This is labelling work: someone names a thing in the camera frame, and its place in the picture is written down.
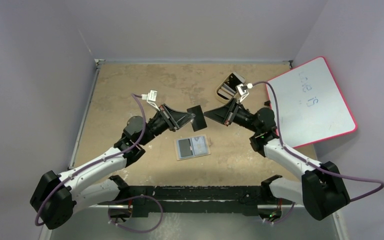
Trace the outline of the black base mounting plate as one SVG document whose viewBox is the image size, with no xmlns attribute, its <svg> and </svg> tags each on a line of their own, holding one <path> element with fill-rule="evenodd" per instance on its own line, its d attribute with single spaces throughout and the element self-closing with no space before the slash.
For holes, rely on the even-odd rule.
<svg viewBox="0 0 384 240">
<path fill-rule="evenodd" d="M 150 213 L 241 214 L 267 217 L 277 209 L 291 204 L 263 192 L 259 185 L 245 186 L 129 186 L 116 191 L 107 205 L 127 204 L 134 218 Z"/>
</svg>

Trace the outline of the pink framed whiteboard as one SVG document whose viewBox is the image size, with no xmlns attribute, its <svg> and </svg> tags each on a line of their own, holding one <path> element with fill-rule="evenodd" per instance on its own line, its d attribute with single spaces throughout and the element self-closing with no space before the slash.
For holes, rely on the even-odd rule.
<svg viewBox="0 0 384 240">
<path fill-rule="evenodd" d="M 287 145 L 302 147 L 357 130 L 325 57 L 316 57 L 268 83 L 270 106 Z"/>
</svg>

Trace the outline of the aluminium frame rail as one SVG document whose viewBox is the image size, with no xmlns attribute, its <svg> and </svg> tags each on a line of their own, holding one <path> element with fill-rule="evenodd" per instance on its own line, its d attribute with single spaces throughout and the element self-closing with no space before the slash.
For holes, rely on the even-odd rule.
<svg viewBox="0 0 384 240">
<path fill-rule="evenodd" d="M 263 192 L 270 197 L 286 199 L 321 212 L 336 211 L 337 208 L 341 208 L 350 202 L 348 192 L 342 183 L 339 186 L 329 186 L 318 180 L 305 180 L 303 183 L 298 183 L 275 175 L 263 181 L 260 186 Z M 116 185 L 112 193 L 108 189 L 102 188 L 98 194 L 99 198 L 93 200 L 91 204 L 112 201 L 117 196 L 116 191 L 121 191 L 126 187 L 129 186 Z"/>
</svg>

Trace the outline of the stack of credit cards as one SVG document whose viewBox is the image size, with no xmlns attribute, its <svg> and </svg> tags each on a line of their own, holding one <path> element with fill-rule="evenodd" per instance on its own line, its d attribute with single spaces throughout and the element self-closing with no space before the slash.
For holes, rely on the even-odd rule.
<svg viewBox="0 0 384 240">
<path fill-rule="evenodd" d="M 241 83 L 236 78 L 229 77 L 217 89 L 216 93 L 223 99 L 230 100 L 237 94 L 236 86 Z"/>
</svg>

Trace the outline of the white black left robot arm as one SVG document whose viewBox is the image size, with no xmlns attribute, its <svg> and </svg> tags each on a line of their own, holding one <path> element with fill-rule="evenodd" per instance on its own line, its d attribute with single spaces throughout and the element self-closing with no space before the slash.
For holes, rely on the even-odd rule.
<svg viewBox="0 0 384 240">
<path fill-rule="evenodd" d="M 40 177 L 29 201 L 36 211 L 36 226 L 45 225 L 53 230 L 66 223 L 73 214 L 94 204 L 126 203 L 129 191 L 121 186 L 119 177 L 111 176 L 103 183 L 96 182 L 138 161 L 145 154 L 142 146 L 164 131 L 176 132 L 197 117 L 191 111 L 177 111 L 162 104 L 156 108 L 153 117 L 146 119 L 143 106 L 139 109 L 141 115 L 127 121 L 120 139 L 104 153 L 81 166 L 61 173 L 50 170 Z"/>
</svg>

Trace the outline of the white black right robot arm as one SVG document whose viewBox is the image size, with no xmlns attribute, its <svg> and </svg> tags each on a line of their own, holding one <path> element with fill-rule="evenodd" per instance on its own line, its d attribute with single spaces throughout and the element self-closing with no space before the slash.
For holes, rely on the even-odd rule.
<svg viewBox="0 0 384 240">
<path fill-rule="evenodd" d="M 321 163 L 308 158 L 281 141 L 272 109 L 262 107 L 256 113 L 250 113 L 233 98 L 221 107 L 205 111 L 203 115 L 225 126 L 235 123 L 252 131 L 253 136 L 249 138 L 252 149 L 300 180 L 296 182 L 275 175 L 262 181 L 260 196 L 264 202 L 272 204 L 278 199 L 292 201 L 304 206 L 318 221 L 351 202 L 334 163 Z"/>
</svg>

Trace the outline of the beige oval card tray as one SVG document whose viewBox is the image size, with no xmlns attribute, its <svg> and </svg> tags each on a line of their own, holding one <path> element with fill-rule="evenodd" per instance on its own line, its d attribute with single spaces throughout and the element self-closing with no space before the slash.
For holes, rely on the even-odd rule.
<svg viewBox="0 0 384 240">
<path fill-rule="evenodd" d="M 221 103 L 227 103 L 232 98 L 238 95 L 236 86 L 239 84 L 245 84 L 246 79 L 238 74 L 232 72 L 223 82 L 216 88 L 215 97 Z"/>
</svg>

